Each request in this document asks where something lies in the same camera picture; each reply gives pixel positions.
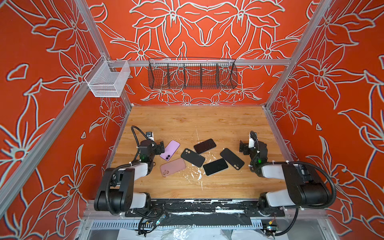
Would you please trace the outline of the dark phone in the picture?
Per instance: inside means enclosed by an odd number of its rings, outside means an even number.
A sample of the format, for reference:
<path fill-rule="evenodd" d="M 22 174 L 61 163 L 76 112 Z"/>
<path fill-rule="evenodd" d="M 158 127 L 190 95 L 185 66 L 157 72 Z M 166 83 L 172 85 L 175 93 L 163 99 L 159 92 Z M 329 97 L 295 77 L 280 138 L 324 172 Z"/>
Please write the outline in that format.
<path fill-rule="evenodd" d="M 194 149 L 195 149 L 195 152 L 197 154 L 202 154 L 202 153 L 205 153 L 211 149 L 214 149 L 216 146 L 217 145 L 213 139 L 208 139 L 208 140 L 205 140 L 201 143 L 194 145 Z"/>

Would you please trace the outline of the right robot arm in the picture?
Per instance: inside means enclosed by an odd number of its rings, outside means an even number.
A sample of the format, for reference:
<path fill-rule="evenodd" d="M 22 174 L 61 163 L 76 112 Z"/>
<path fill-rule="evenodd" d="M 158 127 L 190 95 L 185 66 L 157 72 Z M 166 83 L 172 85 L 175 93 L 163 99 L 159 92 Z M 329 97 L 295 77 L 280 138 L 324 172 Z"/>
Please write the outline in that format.
<path fill-rule="evenodd" d="M 336 201 L 336 185 L 321 167 L 307 162 L 268 162 L 268 149 L 263 142 L 240 141 L 239 152 L 251 157 L 252 173 L 260 178 L 283 180 L 286 184 L 283 190 L 260 194 L 257 208 L 262 215 L 270 215 L 280 208 L 325 209 Z"/>

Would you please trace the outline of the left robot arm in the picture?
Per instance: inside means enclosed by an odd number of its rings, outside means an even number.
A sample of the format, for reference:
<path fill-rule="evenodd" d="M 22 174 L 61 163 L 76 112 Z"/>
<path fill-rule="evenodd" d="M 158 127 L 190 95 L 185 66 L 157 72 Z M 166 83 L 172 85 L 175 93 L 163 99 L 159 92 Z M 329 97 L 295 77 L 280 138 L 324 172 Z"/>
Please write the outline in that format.
<path fill-rule="evenodd" d="M 149 194 L 134 192 L 136 180 L 149 175 L 154 167 L 154 158 L 165 152 L 164 142 L 143 140 L 137 147 L 138 159 L 115 168 L 107 168 L 94 200 L 94 209 L 116 216 L 133 209 L 143 209 Z"/>

